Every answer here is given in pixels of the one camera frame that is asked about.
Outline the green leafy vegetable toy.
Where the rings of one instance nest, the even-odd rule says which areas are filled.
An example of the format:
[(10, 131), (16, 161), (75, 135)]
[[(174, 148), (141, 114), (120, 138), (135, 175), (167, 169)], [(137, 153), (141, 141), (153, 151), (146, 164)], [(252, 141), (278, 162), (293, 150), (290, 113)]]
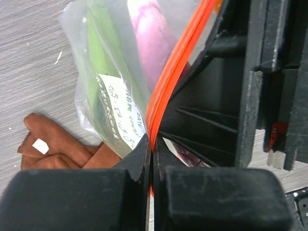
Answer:
[(134, 78), (141, 66), (127, 1), (91, 0), (87, 17), (91, 122), (103, 141), (124, 157), (146, 132), (138, 106), (143, 96)]

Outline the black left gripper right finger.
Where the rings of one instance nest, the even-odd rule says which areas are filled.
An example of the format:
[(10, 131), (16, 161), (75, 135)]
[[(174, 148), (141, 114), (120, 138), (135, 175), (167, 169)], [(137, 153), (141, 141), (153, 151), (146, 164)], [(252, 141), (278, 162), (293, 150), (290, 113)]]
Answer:
[(153, 153), (157, 231), (288, 231), (293, 217), (268, 170), (187, 167), (158, 138)]

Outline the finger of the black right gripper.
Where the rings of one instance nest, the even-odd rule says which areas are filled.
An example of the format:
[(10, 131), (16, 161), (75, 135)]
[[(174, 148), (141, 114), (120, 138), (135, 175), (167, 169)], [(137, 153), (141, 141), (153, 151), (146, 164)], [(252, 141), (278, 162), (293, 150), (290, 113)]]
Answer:
[(212, 167), (248, 167), (262, 78), (262, 2), (225, 0), (204, 47), (168, 102), (159, 136)]

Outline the purple eggplant toy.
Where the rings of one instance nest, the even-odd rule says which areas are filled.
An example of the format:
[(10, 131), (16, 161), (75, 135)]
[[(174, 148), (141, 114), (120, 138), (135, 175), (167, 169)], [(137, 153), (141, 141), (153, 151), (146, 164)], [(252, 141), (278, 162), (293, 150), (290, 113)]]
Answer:
[(127, 1), (141, 66), (141, 73), (134, 78), (143, 96), (138, 101), (143, 116), (164, 66), (199, 3), (198, 0)]

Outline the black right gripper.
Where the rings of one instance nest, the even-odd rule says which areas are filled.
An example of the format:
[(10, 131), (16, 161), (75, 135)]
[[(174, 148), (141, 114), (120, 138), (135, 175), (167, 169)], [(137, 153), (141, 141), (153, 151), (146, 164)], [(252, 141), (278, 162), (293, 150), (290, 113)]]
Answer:
[(268, 165), (291, 171), (308, 161), (308, 3), (251, 2), (249, 42), (262, 75), (257, 129)]

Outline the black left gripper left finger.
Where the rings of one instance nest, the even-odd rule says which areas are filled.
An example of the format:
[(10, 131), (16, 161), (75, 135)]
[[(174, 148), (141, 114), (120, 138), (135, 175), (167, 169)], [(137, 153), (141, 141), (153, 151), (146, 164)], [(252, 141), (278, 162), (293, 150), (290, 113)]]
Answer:
[(151, 148), (147, 135), (109, 169), (26, 170), (0, 201), (3, 231), (146, 231)]

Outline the clear zip top bag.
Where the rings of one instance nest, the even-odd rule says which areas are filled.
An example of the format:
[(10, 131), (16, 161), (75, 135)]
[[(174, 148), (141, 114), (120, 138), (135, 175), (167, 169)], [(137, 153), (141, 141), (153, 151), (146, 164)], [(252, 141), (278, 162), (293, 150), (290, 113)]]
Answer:
[(80, 124), (119, 157), (131, 153), (166, 98), (167, 78), (192, 72), (218, 0), (74, 0), (60, 24), (79, 77)]

